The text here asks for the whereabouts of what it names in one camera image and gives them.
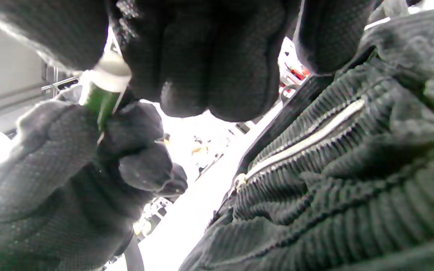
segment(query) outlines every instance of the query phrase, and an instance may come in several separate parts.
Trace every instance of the ribbed fabric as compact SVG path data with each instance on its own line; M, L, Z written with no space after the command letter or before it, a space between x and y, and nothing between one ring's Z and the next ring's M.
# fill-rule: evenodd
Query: ribbed fabric
M371 31L357 56L365 62L339 75L256 160L353 100L365 108L248 180L182 271L434 266L434 11Z

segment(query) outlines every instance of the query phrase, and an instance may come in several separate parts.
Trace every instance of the white wall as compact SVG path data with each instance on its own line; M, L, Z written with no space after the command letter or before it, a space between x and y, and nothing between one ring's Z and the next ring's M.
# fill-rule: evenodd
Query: white wall
M0 31L0 131L13 129L21 114L43 100L42 65L35 52Z

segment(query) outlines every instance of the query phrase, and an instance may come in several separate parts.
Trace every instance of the black knit glove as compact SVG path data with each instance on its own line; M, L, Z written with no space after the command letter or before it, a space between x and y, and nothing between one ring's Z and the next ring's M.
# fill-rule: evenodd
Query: black knit glove
M117 112L98 148L86 108L36 106L0 165L0 270L90 270L121 251L147 202L186 189L162 136L150 104Z
M315 74L329 74L354 56L374 3L0 0L0 25L55 64L85 70L102 55L110 23L137 98L161 101L174 117L209 108L222 120L245 121L278 98L277 57L298 14L300 62Z

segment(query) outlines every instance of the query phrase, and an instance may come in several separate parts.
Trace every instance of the dotted fabric texture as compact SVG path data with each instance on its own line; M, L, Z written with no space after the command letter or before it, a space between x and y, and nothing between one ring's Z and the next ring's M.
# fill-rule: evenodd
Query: dotted fabric texture
M147 202L187 188L155 143L163 130L153 105L120 109L97 149L96 118L58 99L19 121L0 165L1 271L98 269L124 249Z
M173 117L208 108L237 122L278 98L277 57L289 27L299 25L298 57L308 69L335 72L354 56L374 2L0 0L0 26L52 63L85 70L100 58L110 23L137 98L162 102Z
M358 99L318 144L248 180L181 271L434 270L434 10L370 29L255 163Z

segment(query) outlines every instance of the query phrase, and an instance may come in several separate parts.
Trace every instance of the finger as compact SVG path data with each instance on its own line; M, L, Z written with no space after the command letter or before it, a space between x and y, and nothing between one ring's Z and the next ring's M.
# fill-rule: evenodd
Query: finger
M151 0L119 0L116 9L113 29L133 74L129 90L137 99L159 102L164 5Z
M121 157L153 145L163 135L162 118L155 106L134 102L109 119L103 143L111 155Z
M34 211L95 156L96 118L84 107L43 102L18 124L0 165L0 222Z
M171 179L172 161L163 144L155 143L120 159L122 179L131 187L158 192Z
M68 69L91 69L103 53L103 0L0 0L0 27Z
M216 12L222 17L210 70L209 108L222 120L251 120L278 97L277 56L286 11L280 1L260 0L222 1Z
M171 117L202 114L217 24L210 2L177 2L162 40L162 110Z
M328 75L356 54L376 0L305 0L293 41L299 61L312 73Z

